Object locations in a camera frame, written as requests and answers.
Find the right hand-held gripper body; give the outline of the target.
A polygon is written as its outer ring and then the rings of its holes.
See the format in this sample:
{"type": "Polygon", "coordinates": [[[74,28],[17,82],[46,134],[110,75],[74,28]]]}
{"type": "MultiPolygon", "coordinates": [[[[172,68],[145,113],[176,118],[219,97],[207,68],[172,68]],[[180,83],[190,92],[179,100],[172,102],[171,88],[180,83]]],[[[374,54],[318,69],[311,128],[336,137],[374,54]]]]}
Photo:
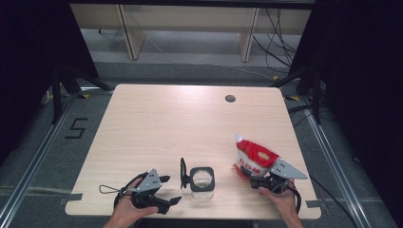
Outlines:
{"type": "Polygon", "coordinates": [[[307,176],[284,159],[277,159],[269,169],[269,189],[280,194],[289,186],[290,179],[306,180],[307,176]]]}

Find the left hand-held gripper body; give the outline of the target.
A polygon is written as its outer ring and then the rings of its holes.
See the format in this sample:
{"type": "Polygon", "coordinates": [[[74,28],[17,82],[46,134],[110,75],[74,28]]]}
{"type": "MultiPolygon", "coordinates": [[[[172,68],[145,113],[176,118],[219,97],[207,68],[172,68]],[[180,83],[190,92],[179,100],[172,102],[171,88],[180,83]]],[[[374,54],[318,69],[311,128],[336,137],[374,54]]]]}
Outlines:
{"type": "Polygon", "coordinates": [[[140,175],[142,179],[135,186],[129,187],[131,201],[136,208],[155,206],[155,193],[161,187],[161,180],[156,169],[140,175]]]}

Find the red and white sugar pouch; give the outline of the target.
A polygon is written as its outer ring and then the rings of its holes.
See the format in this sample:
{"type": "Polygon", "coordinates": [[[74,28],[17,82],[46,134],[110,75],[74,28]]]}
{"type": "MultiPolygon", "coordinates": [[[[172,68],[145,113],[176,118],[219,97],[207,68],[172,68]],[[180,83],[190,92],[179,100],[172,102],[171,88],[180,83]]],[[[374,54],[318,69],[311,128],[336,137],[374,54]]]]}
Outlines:
{"type": "Polygon", "coordinates": [[[269,169],[273,166],[274,162],[279,158],[279,155],[270,149],[257,144],[255,142],[245,140],[241,135],[235,136],[237,147],[237,158],[235,161],[236,172],[246,181],[240,171],[244,166],[252,172],[252,176],[264,177],[269,169]]]}

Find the glass jar with black lid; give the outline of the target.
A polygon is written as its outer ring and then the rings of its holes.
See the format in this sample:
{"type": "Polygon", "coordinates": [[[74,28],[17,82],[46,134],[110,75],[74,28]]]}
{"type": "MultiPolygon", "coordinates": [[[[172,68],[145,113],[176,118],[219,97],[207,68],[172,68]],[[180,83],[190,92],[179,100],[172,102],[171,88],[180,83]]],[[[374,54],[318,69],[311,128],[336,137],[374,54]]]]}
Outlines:
{"type": "Polygon", "coordinates": [[[215,190],[215,173],[212,167],[193,167],[187,173],[184,158],[181,158],[181,188],[190,186],[191,195],[197,199],[211,199],[215,190]]]}

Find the person's right hand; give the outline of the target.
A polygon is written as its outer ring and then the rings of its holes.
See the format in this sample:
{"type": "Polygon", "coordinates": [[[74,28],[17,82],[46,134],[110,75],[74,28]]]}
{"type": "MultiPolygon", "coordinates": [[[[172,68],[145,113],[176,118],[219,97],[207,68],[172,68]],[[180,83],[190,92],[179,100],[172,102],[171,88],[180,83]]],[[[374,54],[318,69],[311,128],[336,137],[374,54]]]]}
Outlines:
{"type": "Polygon", "coordinates": [[[295,195],[291,190],[286,190],[279,195],[265,187],[259,187],[259,193],[267,197],[278,210],[280,216],[284,219],[298,218],[295,195]]]}

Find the person's left hand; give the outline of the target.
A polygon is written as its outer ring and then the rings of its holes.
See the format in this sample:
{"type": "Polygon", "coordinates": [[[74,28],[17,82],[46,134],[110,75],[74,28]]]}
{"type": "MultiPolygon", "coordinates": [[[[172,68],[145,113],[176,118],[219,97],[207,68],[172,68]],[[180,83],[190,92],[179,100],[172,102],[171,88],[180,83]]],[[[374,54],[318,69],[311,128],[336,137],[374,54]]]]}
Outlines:
{"type": "Polygon", "coordinates": [[[109,219],[135,222],[158,211],[159,208],[155,206],[136,208],[131,201],[131,192],[126,190],[109,219]]]}

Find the black metal stand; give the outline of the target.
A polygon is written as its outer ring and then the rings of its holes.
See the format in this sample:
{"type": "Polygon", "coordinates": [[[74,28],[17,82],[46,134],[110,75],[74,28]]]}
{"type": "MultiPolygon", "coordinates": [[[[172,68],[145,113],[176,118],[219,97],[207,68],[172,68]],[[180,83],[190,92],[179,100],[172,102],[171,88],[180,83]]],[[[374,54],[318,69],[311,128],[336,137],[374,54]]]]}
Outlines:
{"type": "Polygon", "coordinates": [[[314,119],[317,124],[321,124],[319,117],[319,101],[320,101],[320,76],[318,72],[309,67],[303,67],[292,73],[282,80],[279,80],[273,84],[273,87],[280,88],[295,79],[299,79],[297,84],[296,93],[298,95],[307,95],[309,91],[312,92],[312,104],[314,119]]]}
{"type": "Polygon", "coordinates": [[[87,74],[81,69],[66,64],[56,65],[51,76],[51,88],[53,94],[53,120],[56,124],[62,116],[61,86],[64,86],[68,94],[78,94],[81,91],[76,79],[85,81],[99,87],[102,90],[112,90],[112,87],[103,83],[97,75],[87,74]]]}

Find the black curtain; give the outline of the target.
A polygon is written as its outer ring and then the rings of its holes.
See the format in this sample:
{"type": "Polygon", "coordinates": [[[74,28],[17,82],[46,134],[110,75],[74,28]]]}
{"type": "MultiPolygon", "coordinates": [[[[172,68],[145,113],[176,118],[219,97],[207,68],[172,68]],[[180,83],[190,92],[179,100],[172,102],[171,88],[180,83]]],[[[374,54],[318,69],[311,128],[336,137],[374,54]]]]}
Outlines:
{"type": "Polygon", "coordinates": [[[0,0],[0,164],[22,138],[54,71],[98,76],[69,0],[0,0]]]}
{"type": "Polygon", "coordinates": [[[312,0],[292,70],[317,70],[336,119],[403,228],[403,0],[312,0]]]}

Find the light wooden desk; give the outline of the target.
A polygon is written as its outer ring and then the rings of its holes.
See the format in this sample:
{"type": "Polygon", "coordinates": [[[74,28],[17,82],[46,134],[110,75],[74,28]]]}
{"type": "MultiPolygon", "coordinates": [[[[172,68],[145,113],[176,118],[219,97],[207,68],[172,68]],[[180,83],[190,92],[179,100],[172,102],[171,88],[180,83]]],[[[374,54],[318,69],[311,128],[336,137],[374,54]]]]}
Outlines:
{"type": "Polygon", "coordinates": [[[128,57],[139,57],[150,30],[205,31],[235,33],[240,58],[249,60],[253,36],[279,31],[300,35],[311,12],[308,9],[217,8],[146,5],[70,5],[82,29],[120,29],[124,33],[128,57]]]}

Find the aluminium floor rail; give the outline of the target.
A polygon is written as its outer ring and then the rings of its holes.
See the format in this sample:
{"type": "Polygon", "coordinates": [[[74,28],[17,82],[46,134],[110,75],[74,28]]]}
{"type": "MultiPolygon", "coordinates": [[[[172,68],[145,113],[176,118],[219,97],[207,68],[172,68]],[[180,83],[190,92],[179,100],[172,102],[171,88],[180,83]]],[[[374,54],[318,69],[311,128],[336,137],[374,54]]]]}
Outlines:
{"type": "Polygon", "coordinates": [[[47,135],[36,150],[31,162],[26,168],[22,178],[18,181],[15,187],[12,188],[10,196],[2,209],[0,210],[0,228],[8,228],[12,222],[19,206],[21,205],[25,194],[37,175],[42,163],[44,162],[53,142],[55,141],[61,126],[63,125],[66,115],[71,106],[77,100],[77,94],[68,95],[65,104],[62,108],[60,117],[50,126],[47,135]]]}
{"type": "Polygon", "coordinates": [[[353,221],[356,224],[356,227],[371,228],[371,224],[369,223],[365,215],[362,204],[360,203],[357,194],[353,189],[353,186],[348,181],[348,178],[344,170],[342,169],[341,164],[338,161],[336,154],[324,133],[323,128],[315,119],[314,114],[309,114],[307,110],[305,110],[305,113],[307,115],[308,122],[317,138],[319,146],[321,147],[324,158],[328,162],[330,170],[336,180],[338,189],[340,190],[340,193],[345,200],[350,215],[352,216],[353,221]]]}

